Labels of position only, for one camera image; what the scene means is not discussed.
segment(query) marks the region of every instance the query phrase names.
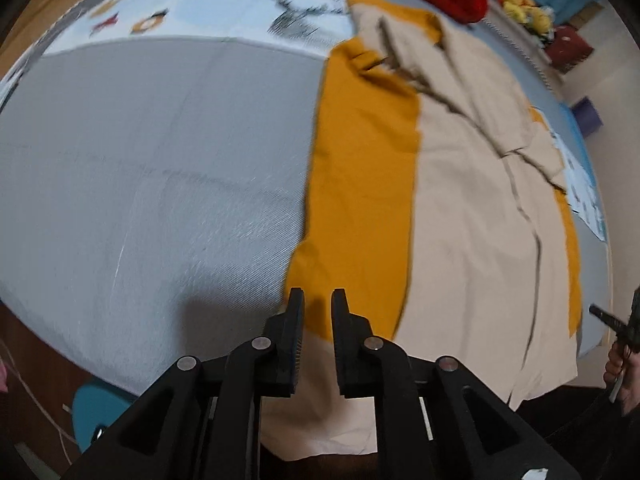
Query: metal bolt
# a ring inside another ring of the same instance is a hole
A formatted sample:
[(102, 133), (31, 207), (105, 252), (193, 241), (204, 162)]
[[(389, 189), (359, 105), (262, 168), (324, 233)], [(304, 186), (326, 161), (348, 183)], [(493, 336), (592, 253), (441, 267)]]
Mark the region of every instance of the metal bolt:
[(383, 346), (384, 346), (385, 342), (382, 341), (382, 339), (380, 339), (379, 337), (376, 337), (374, 335), (367, 337), (364, 340), (364, 346), (365, 348), (368, 348), (369, 350), (380, 350)]
[(197, 361), (195, 357), (185, 355), (184, 357), (178, 359), (178, 368), (180, 368), (180, 370), (182, 370), (183, 372), (186, 372), (187, 370), (191, 370), (196, 365), (196, 362)]
[(438, 366), (446, 372), (453, 372), (458, 369), (458, 360), (453, 357), (443, 357), (438, 360)]
[(271, 346), (271, 339), (264, 336), (257, 337), (251, 341), (251, 346), (256, 350), (266, 350)]

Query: bed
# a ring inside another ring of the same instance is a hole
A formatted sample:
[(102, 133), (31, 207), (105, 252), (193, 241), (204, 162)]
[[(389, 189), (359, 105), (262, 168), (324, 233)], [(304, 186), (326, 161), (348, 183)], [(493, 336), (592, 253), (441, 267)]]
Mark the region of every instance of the bed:
[[(226, 354), (279, 309), (324, 59), (184, 37), (45, 54), (103, 1), (49, 29), (0, 112), (0, 298), (61, 354), (139, 394), (176, 358)], [(589, 169), (535, 68), (487, 23), (468, 30)], [(604, 333), (587, 309), (609, 306), (609, 263), (574, 221), (585, 355)]]

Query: wooden floor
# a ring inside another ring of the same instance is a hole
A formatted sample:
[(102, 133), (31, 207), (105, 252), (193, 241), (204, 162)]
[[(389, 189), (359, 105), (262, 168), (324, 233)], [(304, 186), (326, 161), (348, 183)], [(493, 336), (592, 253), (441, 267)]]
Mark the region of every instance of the wooden floor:
[[(71, 407), (74, 393), (91, 375), (38, 339), (1, 303), (0, 338), (9, 348), (15, 367), (34, 396), (56, 423), (73, 435), (71, 415), (63, 409), (63, 404)], [(1, 344), (0, 356), (10, 364)], [(68, 468), (68, 462), (58, 431), (11, 373), (8, 387), (8, 394), (0, 394), (0, 431), (8, 434), (14, 444), (24, 442), (50, 468), (62, 474)], [(68, 441), (65, 446), (71, 460), (75, 460), (79, 456), (78, 448)]]

